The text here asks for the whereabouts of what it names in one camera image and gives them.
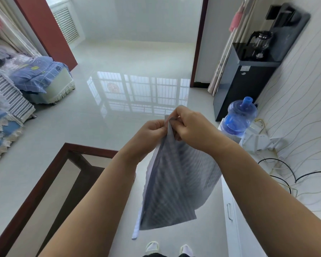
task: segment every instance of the person's right hand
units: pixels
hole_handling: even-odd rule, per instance
[[[201,113],[180,105],[168,117],[172,128],[191,147],[212,155],[222,133]]]

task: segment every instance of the striped cloth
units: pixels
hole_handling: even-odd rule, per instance
[[[11,80],[2,74],[0,74],[0,91],[9,103],[9,114],[22,125],[35,111],[34,106],[22,96]]]
[[[175,140],[170,124],[155,154],[147,170],[133,239],[139,230],[196,219],[195,210],[206,202],[221,177],[220,168],[210,155]]]

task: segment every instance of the sticker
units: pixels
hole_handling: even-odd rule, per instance
[[[240,71],[249,71],[250,68],[251,66],[241,66]]]

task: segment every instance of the person's left hand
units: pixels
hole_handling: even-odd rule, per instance
[[[168,132],[164,120],[147,121],[129,142],[120,150],[124,159],[138,164],[156,148]]]

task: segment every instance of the baseboard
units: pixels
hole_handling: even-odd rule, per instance
[[[194,86],[193,87],[208,88],[209,85],[210,85],[209,83],[194,82]]]

